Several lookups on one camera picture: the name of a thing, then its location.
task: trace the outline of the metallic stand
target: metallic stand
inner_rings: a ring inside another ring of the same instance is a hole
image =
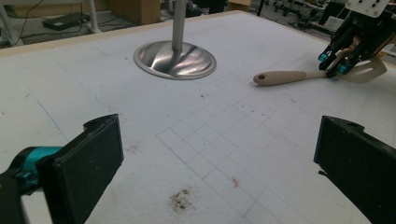
[[[172,41],[149,43],[134,53],[146,72],[170,79],[205,77],[216,69],[216,59],[205,49],[183,43],[186,0],[176,0]]]

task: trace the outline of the stainless steel base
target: stainless steel base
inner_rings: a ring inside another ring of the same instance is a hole
[[[183,43],[173,51],[172,41],[149,43],[134,53],[134,61],[146,72],[170,79],[205,77],[216,69],[216,59],[205,49]]]

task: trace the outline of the round metal base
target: round metal base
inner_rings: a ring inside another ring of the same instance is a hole
[[[216,59],[205,49],[183,43],[182,51],[172,49],[172,41],[149,43],[134,53],[134,61],[146,72],[171,79],[205,77],[216,69]]]

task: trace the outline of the table surface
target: table surface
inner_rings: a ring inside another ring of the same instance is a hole
[[[323,115],[395,146],[395,69],[368,84],[317,78],[257,87],[270,70],[316,70],[326,43],[242,12],[188,20],[184,40],[218,68],[148,75],[134,51],[171,22],[0,51],[0,170],[29,146],[63,146],[82,124],[120,114],[125,161],[87,223],[369,223],[313,163]],[[188,189],[191,205],[171,197]],[[32,223],[45,198],[23,197]]]

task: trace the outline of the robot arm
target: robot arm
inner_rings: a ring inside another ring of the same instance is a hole
[[[332,36],[329,46],[319,55],[319,69],[327,70],[327,77],[337,73],[346,75],[357,63],[373,58],[391,43],[396,34],[394,6],[384,0],[350,0],[346,8],[351,12]],[[357,39],[357,45],[336,61],[341,49],[348,49]]]

